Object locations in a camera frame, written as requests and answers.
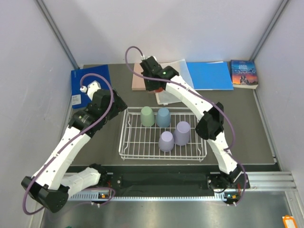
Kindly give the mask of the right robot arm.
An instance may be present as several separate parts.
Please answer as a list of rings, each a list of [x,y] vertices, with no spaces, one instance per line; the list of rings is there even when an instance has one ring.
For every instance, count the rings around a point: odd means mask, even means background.
[[[140,63],[142,76],[147,91],[163,89],[184,103],[196,116],[197,135],[210,145],[220,173],[216,179],[220,181],[220,189],[233,188],[239,182],[243,170],[232,158],[224,133],[223,123],[227,120],[221,103],[214,103],[196,92],[171,66],[162,67],[154,56],[142,57]]]

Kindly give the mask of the blue cup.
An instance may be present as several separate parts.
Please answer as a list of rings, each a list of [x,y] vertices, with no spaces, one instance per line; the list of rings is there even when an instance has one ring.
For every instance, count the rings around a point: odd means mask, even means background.
[[[167,128],[171,123],[171,114],[169,109],[160,108],[156,115],[156,123],[161,128]]]

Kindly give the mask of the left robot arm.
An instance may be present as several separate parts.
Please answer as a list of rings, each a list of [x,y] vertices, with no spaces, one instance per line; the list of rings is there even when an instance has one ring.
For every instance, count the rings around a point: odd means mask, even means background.
[[[91,140],[95,133],[127,108],[127,104],[116,90],[101,88],[89,89],[91,102],[84,110],[76,112],[71,118],[62,139],[47,161],[32,176],[26,176],[21,182],[25,190],[22,209],[26,215],[27,197],[30,196],[53,213],[66,204],[69,197],[91,186],[103,188],[108,177],[94,167],[87,167],[73,176],[64,178],[67,169],[80,150]]]

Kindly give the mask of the pink cup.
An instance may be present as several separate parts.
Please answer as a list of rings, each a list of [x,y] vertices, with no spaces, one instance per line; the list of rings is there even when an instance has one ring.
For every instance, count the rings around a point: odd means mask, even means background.
[[[153,92],[154,93],[160,93],[160,92],[162,92],[164,89],[163,88],[158,88],[158,89],[155,89]]]

